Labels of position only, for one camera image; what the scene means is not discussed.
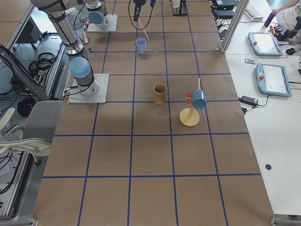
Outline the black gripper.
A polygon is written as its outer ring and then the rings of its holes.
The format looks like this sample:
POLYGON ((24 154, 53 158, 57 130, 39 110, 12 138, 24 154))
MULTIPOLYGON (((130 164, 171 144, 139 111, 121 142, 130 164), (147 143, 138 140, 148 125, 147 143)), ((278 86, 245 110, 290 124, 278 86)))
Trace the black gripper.
POLYGON ((137 22, 141 12, 141 6, 145 5, 146 0, 134 0, 134 3, 135 3, 134 21, 137 22))

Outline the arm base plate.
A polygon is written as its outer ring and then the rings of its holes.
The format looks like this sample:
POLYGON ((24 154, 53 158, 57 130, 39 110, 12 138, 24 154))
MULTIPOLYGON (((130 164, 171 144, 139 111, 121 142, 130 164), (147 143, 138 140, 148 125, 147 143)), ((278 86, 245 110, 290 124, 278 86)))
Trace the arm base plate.
POLYGON ((117 28, 118 15, 101 13, 89 13, 89 24, 87 32, 115 32, 117 28))
POLYGON ((91 86, 83 91, 85 88, 79 86, 77 89, 71 89, 70 96, 68 96, 69 104, 105 104, 108 84, 109 84, 108 73, 95 73, 94 82, 91 86))

